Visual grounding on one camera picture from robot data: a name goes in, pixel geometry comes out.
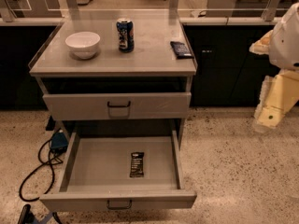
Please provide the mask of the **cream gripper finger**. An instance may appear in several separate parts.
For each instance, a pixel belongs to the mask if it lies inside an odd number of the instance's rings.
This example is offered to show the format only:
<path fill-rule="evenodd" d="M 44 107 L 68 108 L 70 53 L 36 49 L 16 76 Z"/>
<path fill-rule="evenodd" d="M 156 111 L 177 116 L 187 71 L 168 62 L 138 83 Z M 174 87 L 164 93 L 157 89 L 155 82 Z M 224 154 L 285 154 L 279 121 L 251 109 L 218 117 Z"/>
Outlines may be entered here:
<path fill-rule="evenodd" d="M 252 127 L 256 132 L 268 132 L 275 129 L 284 117 L 285 114 L 281 109 L 258 105 L 254 112 Z"/>

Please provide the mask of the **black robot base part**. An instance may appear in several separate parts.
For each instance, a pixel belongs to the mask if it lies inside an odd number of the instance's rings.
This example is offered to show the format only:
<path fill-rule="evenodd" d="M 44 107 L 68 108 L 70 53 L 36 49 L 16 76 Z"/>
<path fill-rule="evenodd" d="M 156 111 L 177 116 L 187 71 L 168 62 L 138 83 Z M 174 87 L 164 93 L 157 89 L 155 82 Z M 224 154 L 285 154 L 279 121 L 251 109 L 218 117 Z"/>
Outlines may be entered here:
<path fill-rule="evenodd" d="M 51 219 L 53 219 L 56 224 L 63 224 L 56 212 L 49 212 L 41 220 L 38 220 L 31 211 L 31 205 L 26 204 L 21 210 L 17 224 L 49 224 Z"/>

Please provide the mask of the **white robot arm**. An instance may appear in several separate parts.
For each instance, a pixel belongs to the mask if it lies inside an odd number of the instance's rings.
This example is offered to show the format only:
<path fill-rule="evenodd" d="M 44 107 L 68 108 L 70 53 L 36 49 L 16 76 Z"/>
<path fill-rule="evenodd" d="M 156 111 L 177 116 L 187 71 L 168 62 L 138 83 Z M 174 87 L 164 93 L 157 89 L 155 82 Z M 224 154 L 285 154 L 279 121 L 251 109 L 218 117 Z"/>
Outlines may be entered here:
<path fill-rule="evenodd" d="M 268 55 L 269 62 L 280 69 L 274 77 L 264 78 L 260 103 L 255 109 L 253 127 L 264 133 L 275 129 L 299 101 L 299 3 L 293 4 L 272 30 L 252 43 L 249 51 Z"/>

